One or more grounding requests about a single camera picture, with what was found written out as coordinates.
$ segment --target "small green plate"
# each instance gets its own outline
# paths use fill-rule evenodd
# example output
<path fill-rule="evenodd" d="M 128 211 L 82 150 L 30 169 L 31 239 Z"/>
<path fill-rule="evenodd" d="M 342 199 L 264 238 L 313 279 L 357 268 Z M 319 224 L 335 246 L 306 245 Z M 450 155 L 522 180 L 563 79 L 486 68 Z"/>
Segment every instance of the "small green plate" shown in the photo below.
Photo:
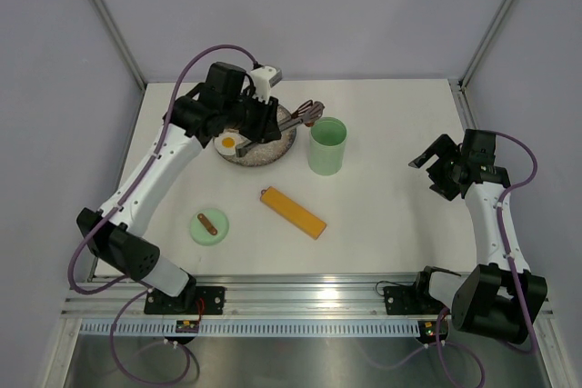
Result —
<path fill-rule="evenodd" d="M 198 215 L 204 214 L 206 218 L 218 231 L 218 234 L 211 235 L 198 220 Z M 228 219 L 225 213 L 215 208 L 198 211 L 190 222 L 190 236 L 200 245 L 215 245 L 225 239 L 228 234 Z"/>

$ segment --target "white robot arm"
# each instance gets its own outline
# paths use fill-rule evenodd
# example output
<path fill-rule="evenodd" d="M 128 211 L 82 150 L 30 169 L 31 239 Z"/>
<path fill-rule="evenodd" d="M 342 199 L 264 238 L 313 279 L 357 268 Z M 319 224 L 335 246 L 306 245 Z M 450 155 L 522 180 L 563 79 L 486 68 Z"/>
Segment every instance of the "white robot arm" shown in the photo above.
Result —
<path fill-rule="evenodd" d="M 246 77 L 249 86 L 241 92 Z M 294 124 L 279 126 L 278 101 L 270 93 L 281 77 L 280 69 L 268 65 L 247 73 L 234 65 L 213 64 L 206 81 L 178 98 L 172 114 L 165 115 L 170 117 L 170 122 L 161 147 L 157 143 L 161 138 L 158 134 L 118 191 L 98 211 L 86 208 L 78 215 L 77 224 L 82 234 L 88 235 L 108 212 L 115 211 L 89 240 L 91 252 L 131 279 L 153 286 L 170 297 L 180 296 L 189 285 L 194 288 L 196 280 L 190 274 L 141 237 L 174 180 L 226 128 L 238 129 L 251 145 L 261 144 L 280 139 L 281 129 L 311 123 L 321 116 L 323 105 L 312 103 L 311 110 L 298 116 Z M 148 170 L 141 179 L 140 174 L 147 165 Z M 130 190 L 136 181 L 139 181 L 137 187 Z"/>
<path fill-rule="evenodd" d="M 509 208 L 510 194 L 499 203 L 510 186 L 507 170 L 495 166 L 496 135 L 467 129 L 464 141 L 456 145 L 441 135 L 410 163 L 420 168 L 428 159 L 438 159 L 428 169 L 431 190 L 451 201 L 465 199 L 471 214 L 477 244 L 477 267 L 466 280 L 458 274 L 427 267 L 416 279 L 419 295 L 424 294 L 450 308 L 453 325 L 464 332 L 477 333 L 511 343 L 523 343 L 527 324 L 517 299 L 517 290 L 507 260 L 513 258 L 531 320 L 535 320 L 547 295 L 546 280 L 530 273 L 519 249 Z M 507 234 L 504 245 L 498 208 Z"/>

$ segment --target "light gray backdrop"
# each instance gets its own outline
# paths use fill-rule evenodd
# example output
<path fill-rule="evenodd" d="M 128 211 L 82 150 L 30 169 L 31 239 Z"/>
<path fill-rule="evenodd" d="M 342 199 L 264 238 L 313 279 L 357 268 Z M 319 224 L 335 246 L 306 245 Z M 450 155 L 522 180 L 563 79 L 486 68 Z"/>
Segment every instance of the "light gray backdrop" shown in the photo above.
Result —
<path fill-rule="evenodd" d="M 114 189 L 140 94 L 87 0 L 0 6 L 0 384 L 29 387 L 65 298 L 76 215 Z"/>
<path fill-rule="evenodd" d="M 539 159 L 537 179 L 512 199 L 527 260 L 549 281 L 573 367 L 582 381 L 582 2 L 517 0 L 469 85 L 481 127 L 511 133 Z M 531 165 L 502 145 L 497 161 L 514 182 Z"/>
<path fill-rule="evenodd" d="M 149 81 L 176 79 L 197 51 L 225 42 L 282 66 L 287 78 L 460 76 L 501 2 L 105 1 Z"/>

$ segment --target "metal base plate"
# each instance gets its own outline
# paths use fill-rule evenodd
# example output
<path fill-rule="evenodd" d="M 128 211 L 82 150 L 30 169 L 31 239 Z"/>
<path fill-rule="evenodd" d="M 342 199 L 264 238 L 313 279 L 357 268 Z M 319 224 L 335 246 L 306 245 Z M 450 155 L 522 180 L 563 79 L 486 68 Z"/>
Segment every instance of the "metal base plate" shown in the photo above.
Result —
<path fill-rule="evenodd" d="M 224 286 L 197 286 L 195 299 L 204 301 L 204 315 L 222 315 L 225 305 Z M 145 300 L 144 313 L 147 315 L 198 315 L 195 304 L 190 308 L 182 308 L 175 297 L 170 297 L 161 291 L 154 290 Z"/>
<path fill-rule="evenodd" d="M 385 286 L 384 304 L 388 315 L 438 315 L 445 307 L 419 294 L 414 286 Z"/>

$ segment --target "translucent green cup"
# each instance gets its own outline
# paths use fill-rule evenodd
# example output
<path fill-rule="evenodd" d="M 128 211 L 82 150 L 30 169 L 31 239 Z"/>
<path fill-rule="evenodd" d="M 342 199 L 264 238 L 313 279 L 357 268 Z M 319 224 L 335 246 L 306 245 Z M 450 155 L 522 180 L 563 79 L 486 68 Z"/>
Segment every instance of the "translucent green cup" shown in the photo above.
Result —
<path fill-rule="evenodd" d="M 336 174 L 342 168 L 346 150 L 346 125 L 333 117 L 316 121 L 309 134 L 309 167 L 322 176 Z"/>

